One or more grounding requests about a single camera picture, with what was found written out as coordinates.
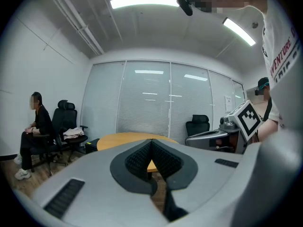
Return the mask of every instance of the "woman in black clothing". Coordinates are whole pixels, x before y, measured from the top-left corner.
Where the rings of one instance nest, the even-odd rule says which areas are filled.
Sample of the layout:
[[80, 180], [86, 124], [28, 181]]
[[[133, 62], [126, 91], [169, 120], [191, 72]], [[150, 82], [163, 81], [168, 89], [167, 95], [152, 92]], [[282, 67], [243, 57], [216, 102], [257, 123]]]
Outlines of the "woman in black clothing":
[[30, 178], [28, 171], [32, 168], [31, 148], [44, 147], [42, 139], [35, 138], [33, 134], [50, 134], [50, 140], [53, 140], [54, 132], [52, 121], [48, 111], [42, 105], [42, 96], [38, 92], [34, 92], [30, 99], [30, 105], [36, 111], [35, 121], [29, 125], [21, 135], [20, 153], [14, 159], [16, 164], [21, 165], [21, 169], [15, 174], [18, 180]]

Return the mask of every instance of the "round table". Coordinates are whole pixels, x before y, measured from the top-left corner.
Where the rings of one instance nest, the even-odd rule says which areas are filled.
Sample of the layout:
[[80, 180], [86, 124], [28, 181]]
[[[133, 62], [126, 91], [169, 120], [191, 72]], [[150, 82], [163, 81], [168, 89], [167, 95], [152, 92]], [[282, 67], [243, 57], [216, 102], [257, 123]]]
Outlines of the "round table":
[[[147, 134], [147, 133], [117, 133], [117, 134], [109, 134], [98, 140], [97, 149], [104, 150], [112, 147], [120, 146], [126, 143], [135, 142], [138, 140], [147, 140], [147, 139], [157, 139], [157, 140], [167, 140], [173, 143], [177, 143], [176, 141], [167, 138], [165, 136], [157, 135], [157, 134]], [[147, 167], [147, 172], [156, 172], [157, 168], [153, 161]]]

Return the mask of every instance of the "shoe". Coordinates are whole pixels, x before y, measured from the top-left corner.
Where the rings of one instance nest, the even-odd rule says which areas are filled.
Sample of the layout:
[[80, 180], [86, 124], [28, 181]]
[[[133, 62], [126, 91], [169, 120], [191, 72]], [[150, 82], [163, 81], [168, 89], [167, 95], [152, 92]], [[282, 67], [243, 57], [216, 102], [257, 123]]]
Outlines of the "shoe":
[[18, 180], [22, 180], [24, 178], [28, 179], [31, 177], [31, 174], [27, 170], [23, 170], [22, 168], [15, 174], [15, 178]]
[[17, 165], [22, 164], [22, 156], [20, 155], [20, 153], [17, 154], [16, 158], [14, 159], [14, 162], [15, 162]]

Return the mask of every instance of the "white ceiling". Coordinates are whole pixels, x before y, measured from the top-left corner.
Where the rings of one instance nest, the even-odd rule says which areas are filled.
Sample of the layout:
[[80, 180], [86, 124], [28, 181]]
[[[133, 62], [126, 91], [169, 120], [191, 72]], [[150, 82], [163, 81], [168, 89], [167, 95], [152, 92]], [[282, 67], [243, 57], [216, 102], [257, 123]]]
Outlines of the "white ceiling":
[[[104, 51], [115, 49], [118, 44], [119, 46], [121, 44], [127, 46], [129, 41], [140, 41], [141, 39], [141, 41], [146, 42], [148, 38], [152, 40], [153, 37], [159, 38], [157, 41], [154, 39], [153, 45], [158, 43], [161, 47], [163, 40], [175, 37], [181, 42], [183, 40], [184, 42], [192, 41], [193, 44], [200, 44], [201, 48], [209, 48], [201, 49], [199, 52], [215, 58], [230, 44], [217, 59], [221, 61], [232, 59], [237, 63], [234, 66], [241, 71], [264, 64], [261, 50], [263, 17], [259, 11], [252, 7], [228, 11], [223, 14], [206, 14], [195, 9], [191, 17], [188, 17], [181, 8], [162, 5], [139, 5], [115, 9], [112, 14], [121, 34], [122, 42], [105, 0], [89, 0], [101, 23], [94, 15], [88, 0], [71, 1], [89, 25]], [[223, 26], [226, 17], [241, 26], [256, 41], [256, 44], [249, 46], [235, 33]], [[252, 22], [258, 22], [258, 28], [253, 29]]]

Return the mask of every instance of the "black office chair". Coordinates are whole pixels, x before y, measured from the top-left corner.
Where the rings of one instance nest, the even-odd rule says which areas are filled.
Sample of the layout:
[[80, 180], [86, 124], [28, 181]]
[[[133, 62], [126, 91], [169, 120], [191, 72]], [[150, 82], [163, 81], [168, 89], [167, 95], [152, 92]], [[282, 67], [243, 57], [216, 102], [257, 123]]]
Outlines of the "black office chair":
[[192, 121], [185, 124], [188, 136], [209, 131], [209, 119], [206, 115], [194, 114]]
[[[66, 150], [71, 151], [70, 156], [68, 158], [68, 162], [71, 162], [71, 156], [73, 155], [75, 150], [77, 148], [79, 148], [80, 144], [83, 143], [84, 141], [86, 141], [88, 139], [88, 137], [86, 135], [82, 135], [82, 136], [79, 136], [79, 137], [74, 138], [74, 139], [64, 140], [63, 133], [66, 132], [68, 129], [74, 129], [74, 128], [77, 127], [77, 123], [76, 123], [76, 121], [77, 121], [77, 110], [75, 110], [75, 104], [68, 103], [66, 101], [64, 108], [65, 108], [64, 120], [63, 120], [63, 125], [61, 127], [60, 136], [61, 136], [62, 141], [66, 142], [66, 144], [64, 144], [63, 151], [66, 151]], [[84, 126], [84, 125], [80, 125], [80, 127], [82, 128], [83, 131], [84, 131], [84, 129], [88, 128], [87, 126]]]
[[53, 152], [60, 152], [62, 149], [62, 144], [61, 140], [59, 137], [59, 131], [62, 127], [63, 124], [63, 119], [64, 119], [64, 112], [65, 112], [65, 102], [66, 100], [62, 100], [58, 103], [58, 108], [55, 110], [53, 114], [53, 119], [52, 119], [52, 124], [53, 124], [53, 129], [55, 132], [55, 140], [57, 144], [53, 143], [53, 139], [50, 138], [49, 134], [45, 135], [35, 135], [35, 138], [41, 138], [43, 141], [44, 147], [41, 148], [31, 148], [30, 152], [32, 155], [39, 155], [40, 161], [34, 165], [32, 165], [31, 171], [35, 172], [35, 167], [40, 166], [44, 163], [47, 163], [47, 168], [49, 172], [49, 177], [52, 175], [51, 171], [51, 166], [50, 163], [57, 163], [57, 164], [63, 164], [67, 166], [67, 163], [65, 162], [60, 162], [58, 160], [55, 160], [54, 158], [60, 158], [60, 156], [56, 154], [51, 154]]

